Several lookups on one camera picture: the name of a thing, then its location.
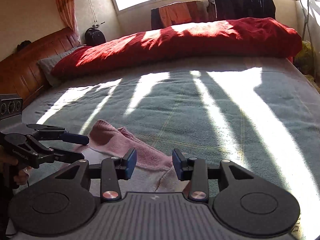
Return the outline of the pink and white sweater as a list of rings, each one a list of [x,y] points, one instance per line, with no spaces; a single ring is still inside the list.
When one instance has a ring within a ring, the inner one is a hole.
[[[137,162],[132,177],[120,180],[121,194],[127,192],[183,192],[188,193],[188,181],[176,176],[172,157],[149,146],[135,137],[125,127],[115,128],[104,120],[98,120],[89,133],[87,146],[73,148],[81,152],[90,164],[99,164],[108,157],[123,157],[130,148],[137,151]]]

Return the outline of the wooden headboard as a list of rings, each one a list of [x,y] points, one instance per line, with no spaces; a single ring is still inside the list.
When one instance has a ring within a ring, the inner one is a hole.
[[[79,44],[75,33],[70,28],[64,28],[11,54],[1,61],[1,93],[18,94],[23,99],[23,108],[27,107],[50,87],[37,62]]]

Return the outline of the grey pillow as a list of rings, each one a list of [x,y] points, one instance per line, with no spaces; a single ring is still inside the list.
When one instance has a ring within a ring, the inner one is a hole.
[[[76,51],[77,49],[79,49],[81,47],[83,47],[83,46],[82,45],[76,46],[76,47],[72,48],[71,50],[65,51],[61,54],[53,55],[53,56],[47,57],[45,59],[40,59],[39,61],[37,61],[37,65],[43,70],[47,81],[49,82],[49,84],[52,87],[57,87],[61,84],[61,81],[59,81],[58,79],[54,78],[51,75],[51,71],[53,70],[55,65],[59,61],[61,61],[64,57],[70,55],[71,53],[73,53],[74,51]]]

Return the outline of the small black item on headboard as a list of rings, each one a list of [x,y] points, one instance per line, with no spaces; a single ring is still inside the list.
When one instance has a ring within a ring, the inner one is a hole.
[[[20,44],[17,45],[16,52],[21,51],[23,48],[27,47],[30,44],[31,44],[30,40],[25,40],[25,41],[21,42]]]

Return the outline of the green plaid bed blanket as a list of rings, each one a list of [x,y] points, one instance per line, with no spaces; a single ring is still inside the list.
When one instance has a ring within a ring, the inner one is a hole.
[[[319,236],[319,92],[287,60],[191,58],[67,81],[22,119],[83,135],[104,120],[101,143],[84,149],[90,163],[124,155],[129,136],[146,143],[154,152],[120,181],[122,193],[182,191],[172,163],[159,161],[174,148],[231,160],[296,197],[297,238]]]

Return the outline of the black bag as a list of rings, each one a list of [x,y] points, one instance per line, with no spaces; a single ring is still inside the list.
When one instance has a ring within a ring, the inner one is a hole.
[[[98,28],[100,24],[94,23],[92,27],[85,31],[85,44],[88,46],[98,46],[106,42],[105,35]]]

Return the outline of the orange left curtain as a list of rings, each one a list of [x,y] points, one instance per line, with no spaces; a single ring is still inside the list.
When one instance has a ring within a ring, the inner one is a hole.
[[[61,20],[67,25],[76,35],[76,39],[80,42],[80,34],[75,15],[74,0],[55,0]]]

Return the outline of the red duvet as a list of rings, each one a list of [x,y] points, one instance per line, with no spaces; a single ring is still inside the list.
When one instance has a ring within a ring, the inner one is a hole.
[[[84,46],[61,59],[51,75],[70,80],[149,62],[197,56],[295,57],[302,38],[273,18],[186,23]]]

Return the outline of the yellow green bag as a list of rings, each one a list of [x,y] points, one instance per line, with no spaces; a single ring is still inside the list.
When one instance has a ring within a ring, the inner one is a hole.
[[[314,76],[315,59],[312,45],[309,41],[302,41],[302,47],[294,59],[294,65],[302,74]]]

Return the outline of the orange hanging cloth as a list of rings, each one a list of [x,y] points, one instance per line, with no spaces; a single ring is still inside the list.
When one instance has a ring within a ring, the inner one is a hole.
[[[207,22],[208,14],[202,1],[167,4],[151,9],[151,29],[163,29],[172,25]]]

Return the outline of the black jacket with patch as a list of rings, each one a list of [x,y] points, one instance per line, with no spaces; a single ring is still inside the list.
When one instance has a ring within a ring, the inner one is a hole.
[[[215,0],[217,20],[236,20],[241,18],[239,0]]]

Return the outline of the black hanging jacket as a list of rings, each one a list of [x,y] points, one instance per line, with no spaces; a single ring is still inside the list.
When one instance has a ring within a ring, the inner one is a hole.
[[[276,6],[273,0],[242,0],[243,17],[276,19]]]

